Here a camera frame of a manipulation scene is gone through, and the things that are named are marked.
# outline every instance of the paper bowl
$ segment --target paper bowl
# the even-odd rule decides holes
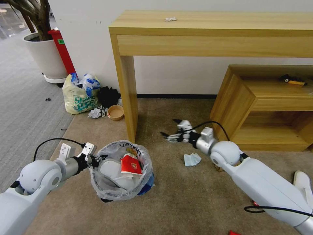
[[[120,105],[113,105],[108,109],[108,117],[114,121],[121,120],[124,117],[124,109]]]

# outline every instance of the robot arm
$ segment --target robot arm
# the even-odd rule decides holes
[[[210,156],[212,162],[228,173],[234,183],[260,206],[288,208],[312,214],[305,195],[271,168],[248,157],[231,141],[217,142],[213,129],[205,127],[201,134],[191,130],[189,121],[175,119],[179,131],[175,135],[162,133],[168,142],[189,142]],[[300,234],[313,234],[313,217],[290,211],[265,209],[273,218],[293,226]]]
[[[75,148],[62,144],[55,161],[37,160],[26,165],[20,177],[0,194],[0,234],[23,234],[35,218],[39,204],[51,190],[89,165],[96,164],[91,156],[95,149],[95,145],[86,143],[82,152],[74,157]]]

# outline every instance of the wooden shelf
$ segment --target wooden shelf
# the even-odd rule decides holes
[[[288,84],[279,81],[277,77],[253,77],[242,80],[257,98],[310,99],[313,103],[313,96],[309,95],[305,86]]]
[[[308,143],[291,126],[245,125],[232,138],[241,149],[303,151]]]
[[[313,144],[313,96],[279,80],[287,73],[312,77],[313,66],[229,66],[210,118],[241,150],[303,151]]]

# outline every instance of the plant pot base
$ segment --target plant pot base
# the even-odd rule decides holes
[[[65,82],[65,78],[59,78],[59,79],[51,79],[51,78],[48,78],[46,75],[44,75],[45,77],[45,80],[49,83],[64,83]]]

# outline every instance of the floor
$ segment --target floor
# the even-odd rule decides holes
[[[225,172],[218,172],[210,159],[186,143],[167,143],[160,131],[174,133],[172,118],[188,119],[192,125],[206,121],[214,100],[139,99],[136,142],[152,159],[155,187],[129,201],[103,203],[90,184],[88,170],[52,191],[40,205],[26,232],[30,234],[212,234],[296,235],[289,225],[269,215],[243,210],[250,199]],[[98,146],[127,137],[125,121],[107,117],[90,119],[76,115],[64,137]],[[52,159],[58,156],[60,145]],[[196,152],[202,160],[185,167],[183,154]],[[313,177],[311,152],[247,152],[292,182],[302,170]]]
[[[0,192],[32,161],[36,147],[62,137],[73,119],[65,111],[62,89],[44,80],[23,44],[24,30],[0,40]],[[49,159],[57,141],[41,147],[39,159]]]

